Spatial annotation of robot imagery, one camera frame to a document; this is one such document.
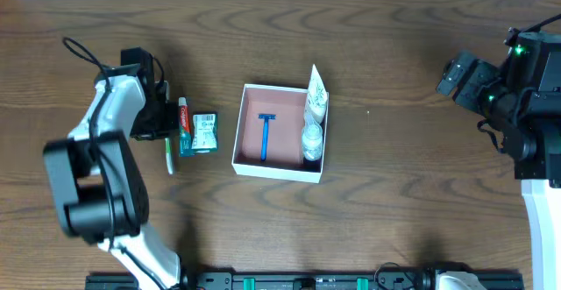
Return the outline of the white floral lotion tube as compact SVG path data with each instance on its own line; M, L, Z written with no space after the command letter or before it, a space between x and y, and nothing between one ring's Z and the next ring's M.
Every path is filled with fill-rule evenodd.
M322 124L328 109L328 92L316 65L311 68L305 110L318 124Z

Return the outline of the green and white toothbrush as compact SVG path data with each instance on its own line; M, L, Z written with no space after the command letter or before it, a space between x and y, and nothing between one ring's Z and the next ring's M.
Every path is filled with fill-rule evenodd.
M166 147L167 172L170 175L173 175L174 174L174 155L173 155L173 150L172 150L171 138L165 138L165 147Z

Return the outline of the green and white soap packet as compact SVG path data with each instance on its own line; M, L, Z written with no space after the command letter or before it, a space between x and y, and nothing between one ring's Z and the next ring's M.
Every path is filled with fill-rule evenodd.
M197 153L214 152L218 149L217 115L214 113L193 115L195 126L192 149Z

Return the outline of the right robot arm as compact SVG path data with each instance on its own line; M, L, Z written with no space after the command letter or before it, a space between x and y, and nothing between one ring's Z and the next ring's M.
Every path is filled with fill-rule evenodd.
M539 25L509 30L507 58L461 52L437 93L482 117L478 129L514 161L530 227L533 287L560 287L560 37Z

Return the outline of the white box with pink interior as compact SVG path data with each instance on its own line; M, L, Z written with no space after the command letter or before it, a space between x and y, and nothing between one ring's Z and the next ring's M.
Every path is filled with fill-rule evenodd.
M238 175L318 183L323 173L304 168L302 128L307 90L259 84L244 85L231 164ZM260 160L263 121L258 114L275 114L269 122L265 161Z

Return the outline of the blue disposable razor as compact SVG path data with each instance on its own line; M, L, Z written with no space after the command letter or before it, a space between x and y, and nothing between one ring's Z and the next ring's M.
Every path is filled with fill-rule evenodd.
M260 152L260 160L265 161L267 156L267 147L268 147L268 133L269 133L269 122L276 118L275 114L258 114L258 119L263 121L263 130L262 130L262 142L261 142L261 152Z

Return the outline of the red and teal toothpaste tube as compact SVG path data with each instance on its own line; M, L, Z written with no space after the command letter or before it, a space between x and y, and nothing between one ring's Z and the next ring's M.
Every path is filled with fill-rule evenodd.
M178 100L179 109L179 151L181 157L194 155L192 149L192 135L188 116L188 103L185 97Z

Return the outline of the clear pump soap bottle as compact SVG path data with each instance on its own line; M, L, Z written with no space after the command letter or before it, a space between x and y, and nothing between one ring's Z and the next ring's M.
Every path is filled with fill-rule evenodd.
M313 118L312 114L304 111L304 126L302 128L302 156L304 168L310 172L320 172L323 159L323 128Z

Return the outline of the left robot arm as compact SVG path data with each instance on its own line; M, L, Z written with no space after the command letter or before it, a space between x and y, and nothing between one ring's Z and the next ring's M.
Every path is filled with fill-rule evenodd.
M63 232L114 256L141 289L181 288L181 260L148 222L149 198L130 139L169 139L179 106L157 78L158 60L135 47L104 66L84 118L66 138L48 142L43 159Z

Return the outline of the black mounting rail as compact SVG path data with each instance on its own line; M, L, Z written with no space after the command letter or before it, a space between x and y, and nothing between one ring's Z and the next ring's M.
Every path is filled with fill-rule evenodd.
M425 267L385 263L373 272L235 272L216 270L182 275L177 289L204 290L374 290L374 289L515 289L525 288L516 270L473 270L454 262Z

